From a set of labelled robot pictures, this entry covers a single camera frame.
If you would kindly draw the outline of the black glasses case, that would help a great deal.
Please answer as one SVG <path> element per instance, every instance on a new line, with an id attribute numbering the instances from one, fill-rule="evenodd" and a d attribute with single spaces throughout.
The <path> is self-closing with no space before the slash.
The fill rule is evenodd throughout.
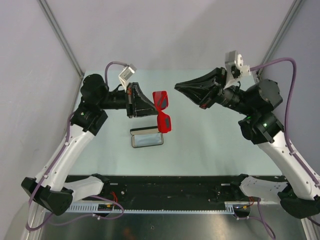
<path id="1" fill-rule="evenodd" d="M 164 143 L 164 137 L 157 126 L 139 127 L 130 129 L 131 146 L 133 148 L 145 148 L 160 146 Z"/>

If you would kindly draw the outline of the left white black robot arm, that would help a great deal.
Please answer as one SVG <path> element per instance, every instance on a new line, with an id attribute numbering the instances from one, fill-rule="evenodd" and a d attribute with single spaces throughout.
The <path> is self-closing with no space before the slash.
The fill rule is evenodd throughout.
<path id="1" fill-rule="evenodd" d="M 21 183 L 32 201 L 56 216 L 65 213 L 76 201 L 90 196 L 105 200 L 110 196 L 110 180 L 98 173 L 82 180 L 66 181 L 81 152 L 107 120 L 106 110 L 124 109 L 129 118 L 158 114 L 137 82 L 129 83 L 126 90 L 110 91 L 103 77 L 95 73 L 84 79 L 80 93 L 80 104 L 68 118 L 64 140 L 44 168 Z"/>

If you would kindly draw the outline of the red sunglasses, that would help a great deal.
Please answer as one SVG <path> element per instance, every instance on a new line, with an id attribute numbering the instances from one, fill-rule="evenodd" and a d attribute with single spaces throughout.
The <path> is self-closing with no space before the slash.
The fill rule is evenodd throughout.
<path id="1" fill-rule="evenodd" d="M 157 110 L 157 127 L 162 134 L 169 133 L 172 130 L 171 117 L 165 113 L 169 106 L 168 93 L 165 90 L 154 91 L 152 93 L 153 103 Z"/>

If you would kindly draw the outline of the blue cleaning cloth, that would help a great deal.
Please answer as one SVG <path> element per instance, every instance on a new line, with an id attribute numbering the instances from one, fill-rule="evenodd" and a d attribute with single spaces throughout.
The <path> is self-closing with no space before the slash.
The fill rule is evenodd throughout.
<path id="1" fill-rule="evenodd" d="M 142 148 L 162 145 L 163 142 L 164 140 L 161 133 L 151 133 L 135 135 L 132 140 L 132 145 L 135 148 Z"/>

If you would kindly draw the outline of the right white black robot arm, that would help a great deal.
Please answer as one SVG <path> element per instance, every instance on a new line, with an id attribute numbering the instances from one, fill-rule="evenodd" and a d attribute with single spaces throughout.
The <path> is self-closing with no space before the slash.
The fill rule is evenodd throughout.
<path id="1" fill-rule="evenodd" d="M 241 174 L 230 188 L 231 196 L 242 201 L 256 197 L 278 203 L 291 216 L 304 219 L 320 212 L 318 175 L 307 173 L 311 168 L 299 155 L 293 144 L 286 143 L 285 128 L 273 114 L 283 98 L 277 82 L 264 79 L 247 90 L 235 83 L 243 77 L 240 70 L 215 68 L 204 76 L 177 83 L 174 88 L 201 109 L 213 104 L 244 115 L 238 122 L 242 136 L 265 152 L 286 178 L 283 182 L 258 179 Z"/>

